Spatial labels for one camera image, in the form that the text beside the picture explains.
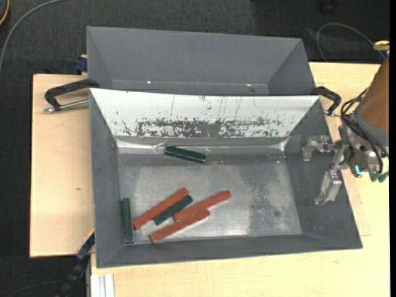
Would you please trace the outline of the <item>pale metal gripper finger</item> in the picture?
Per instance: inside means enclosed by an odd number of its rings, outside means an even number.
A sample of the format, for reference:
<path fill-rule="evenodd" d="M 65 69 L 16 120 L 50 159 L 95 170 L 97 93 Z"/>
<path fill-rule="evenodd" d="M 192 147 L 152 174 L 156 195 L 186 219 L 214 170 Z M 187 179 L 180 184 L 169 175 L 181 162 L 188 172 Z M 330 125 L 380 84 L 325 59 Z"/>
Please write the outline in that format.
<path fill-rule="evenodd" d="M 337 172 L 326 171 L 321 182 L 319 194 L 314 199 L 316 205 L 334 203 L 342 186 L 342 180 Z"/>
<path fill-rule="evenodd" d="M 304 161 L 310 161 L 314 151 L 330 153 L 340 148 L 339 143 L 333 143 L 328 135 L 314 135 L 308 138 L 306 145 L 302 148 Z"/>

